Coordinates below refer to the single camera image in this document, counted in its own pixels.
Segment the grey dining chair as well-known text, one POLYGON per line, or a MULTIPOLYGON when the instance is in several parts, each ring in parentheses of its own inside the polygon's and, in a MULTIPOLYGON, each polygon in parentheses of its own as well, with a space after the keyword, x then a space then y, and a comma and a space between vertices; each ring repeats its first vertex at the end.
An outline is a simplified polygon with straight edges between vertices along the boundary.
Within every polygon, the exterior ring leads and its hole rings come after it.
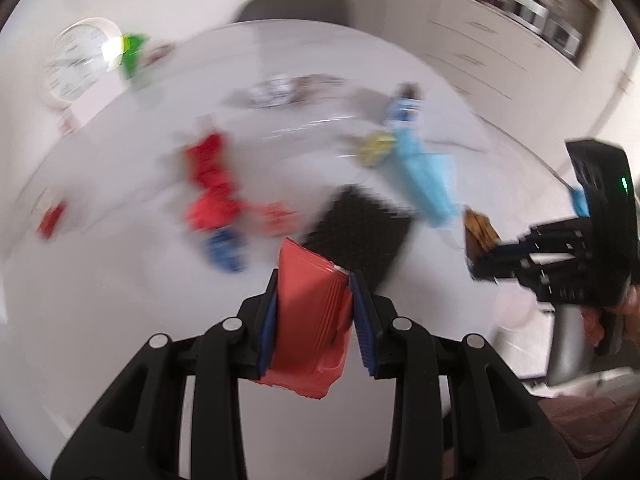
POLYGON ((302 20, 350 27, 349 0, 252 0, 236 18, 237 23, 265 20, 302 20))

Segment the orange brown snack wrapper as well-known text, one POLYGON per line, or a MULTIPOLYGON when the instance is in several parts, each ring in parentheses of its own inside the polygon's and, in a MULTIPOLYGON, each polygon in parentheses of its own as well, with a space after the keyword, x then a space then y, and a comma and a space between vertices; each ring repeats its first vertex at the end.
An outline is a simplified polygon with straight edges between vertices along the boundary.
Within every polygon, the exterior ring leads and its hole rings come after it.
POLYGON ((489 218, 478 211, 466 208, 463 215, 465 255, 469 262, 491 252, 499 243, 500 236, 489 218))

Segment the blue white tissue pack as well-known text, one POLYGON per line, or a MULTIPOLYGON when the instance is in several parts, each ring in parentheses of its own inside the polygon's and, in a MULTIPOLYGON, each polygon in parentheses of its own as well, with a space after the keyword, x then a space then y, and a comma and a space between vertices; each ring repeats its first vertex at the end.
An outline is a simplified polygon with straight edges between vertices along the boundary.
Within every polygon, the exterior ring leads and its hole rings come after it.
POLYGON ((386 108, 384 126, 393 129, 405 124, 414 124, 421 117, 422 106, 421 87, 410 82, 401 84, 386 108))

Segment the small red white box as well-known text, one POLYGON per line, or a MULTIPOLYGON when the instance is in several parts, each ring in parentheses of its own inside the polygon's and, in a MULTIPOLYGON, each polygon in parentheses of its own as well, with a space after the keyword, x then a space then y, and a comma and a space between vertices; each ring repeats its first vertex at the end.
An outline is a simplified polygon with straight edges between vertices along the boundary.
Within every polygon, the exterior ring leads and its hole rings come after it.
POLYGON ((60 222, 66 208, 66 200, 59 200, 43 213, 37 228, 37 233, 43 240, 50 240, 53 236, 56 226, 58 222, 60 222))

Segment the green plastic wrapper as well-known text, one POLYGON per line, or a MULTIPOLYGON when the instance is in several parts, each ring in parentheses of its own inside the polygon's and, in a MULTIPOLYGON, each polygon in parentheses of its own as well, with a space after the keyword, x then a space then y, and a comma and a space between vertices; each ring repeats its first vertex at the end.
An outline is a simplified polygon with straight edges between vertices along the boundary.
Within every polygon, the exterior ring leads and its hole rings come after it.
POLYGON ((149 37, 143 34, 125 34, 122 36, 122 56, 120 66, 126 79, 132 79, 142 66, 143 48, 149 37))

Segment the white drawer cabinet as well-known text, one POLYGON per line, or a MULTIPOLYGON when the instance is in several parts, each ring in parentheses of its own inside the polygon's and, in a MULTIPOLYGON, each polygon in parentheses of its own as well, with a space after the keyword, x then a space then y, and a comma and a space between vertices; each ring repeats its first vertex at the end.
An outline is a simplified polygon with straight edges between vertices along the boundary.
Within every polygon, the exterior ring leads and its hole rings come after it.
POLYGON ((424 58, 478 116, 530 148, 582 76, 543 39, 474 0, 436 0, 424 58))

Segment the small red wrapper piece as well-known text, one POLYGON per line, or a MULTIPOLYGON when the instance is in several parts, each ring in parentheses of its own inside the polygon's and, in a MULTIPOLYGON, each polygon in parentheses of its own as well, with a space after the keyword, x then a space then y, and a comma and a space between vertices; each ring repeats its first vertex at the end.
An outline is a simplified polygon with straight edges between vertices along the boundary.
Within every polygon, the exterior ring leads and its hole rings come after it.
POLYGON ((256 219, 262 234, 281 236, 293 234, 298 230, 298 213, 285 202, 246 203, 246 211, 256 219))

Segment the blue surgical face mask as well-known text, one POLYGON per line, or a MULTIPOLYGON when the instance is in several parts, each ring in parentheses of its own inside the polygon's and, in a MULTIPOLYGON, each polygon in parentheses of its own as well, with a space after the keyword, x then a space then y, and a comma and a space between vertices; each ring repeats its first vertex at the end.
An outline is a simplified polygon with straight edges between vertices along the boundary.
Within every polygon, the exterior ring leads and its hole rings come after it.
POLYGON ((412 127, 395 128, 392 135, 390 163, 402 192, 430 226, 446 226, 458 214, 451 191, 451 158, 428 152, 412 127))

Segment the blue candy wrapper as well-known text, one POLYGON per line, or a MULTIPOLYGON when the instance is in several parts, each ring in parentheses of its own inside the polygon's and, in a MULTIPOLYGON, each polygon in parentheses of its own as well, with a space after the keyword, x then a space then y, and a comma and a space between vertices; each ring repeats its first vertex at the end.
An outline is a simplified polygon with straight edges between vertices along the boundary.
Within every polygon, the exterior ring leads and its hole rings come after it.
POLYGON ((204 242, 208 261, 224 272, 245 270, 244 238, 233 226, 224 226, 209 233, 204 242))

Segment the black corrugated foam pad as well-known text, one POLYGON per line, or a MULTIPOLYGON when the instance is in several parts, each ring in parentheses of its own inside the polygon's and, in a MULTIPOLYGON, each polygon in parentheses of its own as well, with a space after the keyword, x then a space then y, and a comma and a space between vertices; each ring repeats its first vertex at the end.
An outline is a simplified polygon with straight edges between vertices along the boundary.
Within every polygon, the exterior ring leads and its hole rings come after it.
POLYGON ((358 185, 337 190, 307 233, 303 248, 341 268, 362 273, 370 292, 385 282, 413 224, 410 211, 358 185))

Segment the clear red snack wrapper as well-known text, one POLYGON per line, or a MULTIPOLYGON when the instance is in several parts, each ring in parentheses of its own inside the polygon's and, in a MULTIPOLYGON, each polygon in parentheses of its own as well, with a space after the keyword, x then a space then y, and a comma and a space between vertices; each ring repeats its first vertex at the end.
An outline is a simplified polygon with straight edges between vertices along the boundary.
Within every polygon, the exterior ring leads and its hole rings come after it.
POLYGON ((147 68, 171 55, 176 50, 173 42, 161 44, 145 44, 142 48, 141 66, 147 68))

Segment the white microwave oven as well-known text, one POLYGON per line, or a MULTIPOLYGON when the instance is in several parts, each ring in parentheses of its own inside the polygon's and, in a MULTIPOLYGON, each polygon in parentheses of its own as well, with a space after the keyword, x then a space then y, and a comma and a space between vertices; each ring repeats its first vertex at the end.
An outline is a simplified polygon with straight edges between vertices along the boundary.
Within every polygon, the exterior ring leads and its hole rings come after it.
POLYGON ((582 34, 559 14, 546 0, 506 0, 506 13, 534 34, 541 36, 566 58, 577 56, 582 34))

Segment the yellow crumpled wrapper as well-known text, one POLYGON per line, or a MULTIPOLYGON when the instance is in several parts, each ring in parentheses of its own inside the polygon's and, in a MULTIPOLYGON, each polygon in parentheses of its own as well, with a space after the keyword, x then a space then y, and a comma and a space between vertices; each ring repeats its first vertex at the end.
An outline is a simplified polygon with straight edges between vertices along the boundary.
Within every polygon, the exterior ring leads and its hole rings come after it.
POLYGON ((363 167, 374 168, 382 165, 384 160, 396 148, 393 133, 378 130, 362 138, 357 145, 357 158, 363 167))

